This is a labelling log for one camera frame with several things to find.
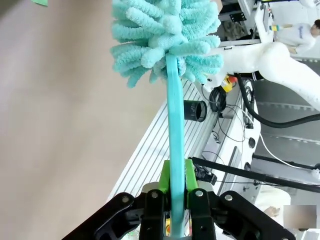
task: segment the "screw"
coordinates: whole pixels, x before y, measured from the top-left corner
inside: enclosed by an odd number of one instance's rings
[[[156,199],[156,198],[158,197],[158,193],[157,193],[156,191],[153,191],[153,192],[151,193],[151,196],[152,196],[154,199]]]
[[[232,196],[229,195],[229,194],[225,195],[224,199],[227,200],[227,201],[232,201]]]
[[[129,202],[129,200],[130,200],[130,199],[129,199],[127,196],[124,196],[124,197],[122,198],[122,202],[125,203],[125,204],[126,204],[127,202]]]
[[[195,192],[195,195],[197,197],[202,197],[204,195],[204,193],[202,191],[198,190],[198,191]]]

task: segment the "black rod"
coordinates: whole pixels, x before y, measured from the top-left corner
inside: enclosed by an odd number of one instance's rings
[[[267,157],[267,156],[260,156],[260,155],[255,155],[253,154],[252,155],[252,158],[253,159],[259,159],[259,160],[265,160],[265,161],[268,161],[268,162],[272,162],[272,163],[276,163],[276,164],[283,164],[285,165],[285,163],[275,159],[275,158],[272,158],[272,157]],[[312,170],[314,169],[315,167],[314,166],[308,166],[308,165],[304,165],[304,164],[300,164],[300,163],[296,163],[294,161],[284,161],[286,162],[287,164],[290,164],[292,166],[295,166],[295,167],[299,167],[299,168],[303,168],[303,169],[309,169],[309,170]]]
[[[269,3],[279,3],[279,2],[294,2],[297,0],[265,0],[265,1],[261,1],[262,4],[269,4]]]
[[[320,193],[320,187],[317,185],[304,184],[296,181],[284,180],[272,176],[267,176],[262,173],[257,173],[253,171],[242,170],[232,166],[226,166],[212,161],[203,160],[201,158],[192,157],[191,158],[194,164],[198,164],[203,167],[219,170],[225,173],[241,176],[247,179],[258,180],[261,182],[267,182],[271,184],[286,186],[295,189],[301,189],[309,192]]]

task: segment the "teal plastic handle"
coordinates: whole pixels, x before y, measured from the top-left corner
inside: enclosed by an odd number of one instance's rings
[[[185,114],[184,93],[178,74],[177,57],[167,54],[167,108],[170,151],[171,237],[185,236]]]

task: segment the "gray floor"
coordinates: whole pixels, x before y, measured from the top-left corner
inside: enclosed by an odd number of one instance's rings
[[[165,96],[112,71],[111,0],[0,2],[0,239],[57,240],[102,206]]]

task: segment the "blurred patch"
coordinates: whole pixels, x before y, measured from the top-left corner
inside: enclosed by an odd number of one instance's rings
[[[283,210],[283,226],[288,229],[317,228],[317,205],[285,205]]]

